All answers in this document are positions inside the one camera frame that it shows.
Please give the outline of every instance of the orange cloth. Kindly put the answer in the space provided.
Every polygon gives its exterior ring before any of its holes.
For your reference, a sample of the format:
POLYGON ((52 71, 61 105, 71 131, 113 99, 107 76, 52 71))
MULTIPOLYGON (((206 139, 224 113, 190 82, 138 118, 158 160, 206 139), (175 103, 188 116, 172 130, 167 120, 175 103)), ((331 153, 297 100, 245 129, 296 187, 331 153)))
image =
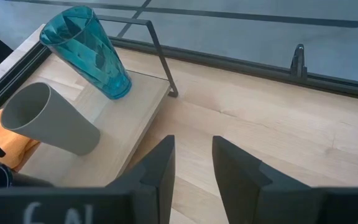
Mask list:
POLYGON ((6 155, 0 158, 0 162, 13 169, 22 162, 25 152, 38 141, 4 129, 1 125, 1 113, 2 110, 0 110, 0 148, 6 155))

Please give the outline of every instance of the gray cylinder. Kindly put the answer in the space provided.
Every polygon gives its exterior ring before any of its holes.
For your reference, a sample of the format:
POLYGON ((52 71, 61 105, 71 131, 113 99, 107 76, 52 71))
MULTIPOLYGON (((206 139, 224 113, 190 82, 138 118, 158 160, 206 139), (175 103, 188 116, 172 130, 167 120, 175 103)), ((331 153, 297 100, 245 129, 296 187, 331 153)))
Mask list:
POLYGON ((33 83, 16 93, 1 115, 5 129, 77 155, 91 152, 100 132, 46 83, 33 83))

